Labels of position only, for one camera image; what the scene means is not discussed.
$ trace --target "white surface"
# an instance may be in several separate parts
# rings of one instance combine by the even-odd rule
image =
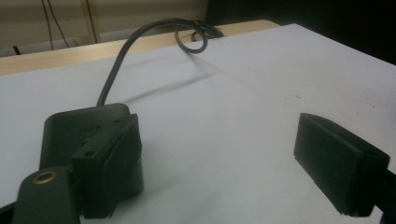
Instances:
[[[113,61],[0,78],[1,205],[37,169],[44,120],[93,106]],[[139,116],[146,188],[83,223],[378,223],[339,215],[293,148],[305,112],[394,158],[395,87],[396,66],[298,25],[128,55],[107,102]]]

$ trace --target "brass insert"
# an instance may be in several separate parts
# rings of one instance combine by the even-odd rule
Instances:
[[[58,174],[54,171],[47,171],[44,173],[41,173],[33,179],[34,184],[45,184],[53,180]]]

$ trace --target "black bracket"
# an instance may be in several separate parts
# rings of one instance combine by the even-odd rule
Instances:
[[[143,190],[137,115],[126,105],[56,114],[44,135],[41,169],[23,180],[15,207],[4,210],[8,219],[13,211],[13,224],[111,217],[120,201]]]
[[[381,223],[396,223],[396,175],[380,149],[328,119],[301,114],[294,156],[341,214],[368,217],[376,205]]]

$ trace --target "dark background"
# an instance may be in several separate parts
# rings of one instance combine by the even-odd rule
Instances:
[[[297,23],[396,64],[396,0],[209,0],[206,21],[220,25],[268,20]]]

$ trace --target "wire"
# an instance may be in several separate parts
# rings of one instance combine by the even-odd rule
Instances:
[[[21,55],[21,52],[20,52],[20,49],[18,49],[18,46],[12,46],[12,48],[14,49],[14,51],[17,55]]]
[[[56,20],[55,13],[53,13],[53,9],[52,9],[52,5],[50,4],[50,0],[47,0],[47,2],[49,3],[49,11],[52,14],[53,19],[55,20],[55,23],[58,26],[59,31],[61,32],[62,39],[64,40],[64,43],[66,44],[66,46],[68,48],[70,48],[69,45],[67,44],[66,38],[64,38],[64,32],[62,31],[62,28],[59,25],[58,20]]]
[[[50,30],[50,19],[49,19],[49,15],[47,14],[47,8],[46,8],[46,5],[45,5],[45,3],[44,3],[44,0],[41,0],[41,3],[43,4],[44,14],[46,15],[47,25],[48,25],[48,28],[49,28],[50,49],[53,50],[52,33],[51,33],[51,30]]]
[[[211,38],[220,38],[220,37],[224,37],[224,33],[220,30],[220,28],[211,26],[207,23],[205,23],[204,21],[195,21],[197,23],[197,25],[201,26],[201,28],[203,28],[205,30],[205,33],[207,34],[207,37],[209,39]],[[197,39],[195,38],[195,36],[198,33],[194,32],[191,35],[191,41],[195,42],[197,41]]]
[[[129,48],[132,46],[132,44],[136,41],[137,38],[139,38],[141,35],[143,35],[145,32],[156,28],[156,27],[160,27],[160,26],[168,26],[168,25],[175,25],[176,26],[176,30],[175,30],[175,39],[177,41],[178,46],[188,52],[188,53],[201,53],[202,51],[204,51],[207,47],[207,28],[205,28],[203,26],[204,22],[200,21],[200,22],[196,22],[196,21],[186,21],[186,20],[182,20],[182,19],[174,19],[174,18],[170,18],[170,19],[164,19],[161,21],[155,21],[152,23],[149,23],[147,25],[144,25],[142,27],[140,27],[138,30],[136,30],[129,38],[128,40],[125,42],[125,44],[122,46],[119,55],[116,58],[116,61],[114,62],[113,68],[110,71],[110,74],[108,75],[107,81],[105,83],[105,86],[102,89],[102,92],[99,96],[98,102],[97,102],[97,106],[101,106],[105,104],[106,98],[108,93],[110,92],[111,86],[113,85],[114,80],[116,79],[117,73],[120,70],[120,66],[122,64],[123,59],[125,58],[126,53],[128,52]],[[180,30],[181,27],[188,27],[190,29],[193,29],[198,35],[200,35],[202,37],[203,40],[203,44],[200,48],[198,49],[190,49],[188,47],[186,47],[180,40],[179,36],[178,36],[178,32]]]

